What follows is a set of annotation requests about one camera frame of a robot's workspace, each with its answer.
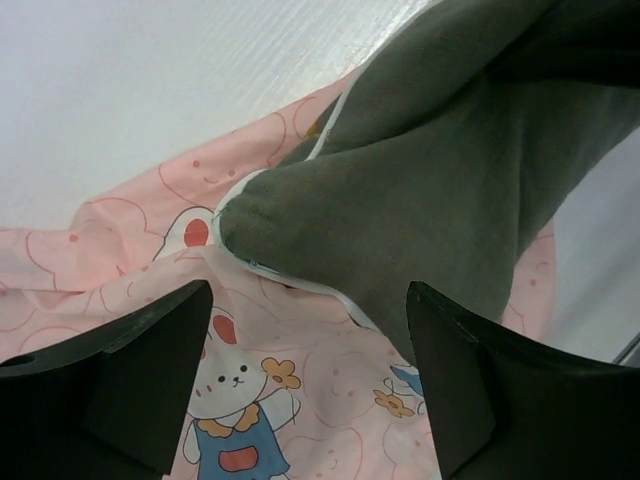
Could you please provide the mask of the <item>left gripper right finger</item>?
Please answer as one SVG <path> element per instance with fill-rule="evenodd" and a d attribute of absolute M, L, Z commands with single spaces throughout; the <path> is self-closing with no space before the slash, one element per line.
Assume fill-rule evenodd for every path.
<path fill-rule="evenodd" d="M 639 367 L 531 340 L 422 282 L 407 292 L 444 479 L 635 479 Z"/>

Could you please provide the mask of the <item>pink cartoon pillowcase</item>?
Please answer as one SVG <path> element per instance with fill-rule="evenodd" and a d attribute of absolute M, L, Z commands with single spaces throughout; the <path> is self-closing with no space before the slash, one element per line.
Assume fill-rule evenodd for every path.
<path fill-rule="evenodd" d="M 170 474 L 161 479 L 430 479 L 419 374 L 341 295 L 238 262 L 217 212 L 318 129 L 345 82 L 85 202 L 67 230 L 1 232 L 1 364 L 196 280 L 213 293 Z"/>

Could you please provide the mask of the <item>grey pillow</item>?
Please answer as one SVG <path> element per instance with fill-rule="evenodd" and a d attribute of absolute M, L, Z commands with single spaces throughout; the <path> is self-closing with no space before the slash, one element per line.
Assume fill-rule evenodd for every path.
<path fill-rule="evenodd" d="M 500 319 L 524 251 L 638 128 L 638 67 L 635 1 L 441 1 L 225 198 L 219 242 L 345 297 L 413 361 L 410 283 Z"/>

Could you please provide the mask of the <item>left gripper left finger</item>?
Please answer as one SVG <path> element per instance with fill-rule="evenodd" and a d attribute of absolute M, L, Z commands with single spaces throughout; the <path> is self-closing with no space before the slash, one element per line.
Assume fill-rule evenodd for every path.
<path fill-rule="evenodd" d="M 170 474 L 213 293 L 192 281 L 61 343 L 1 364 L 4 479 Z"/>

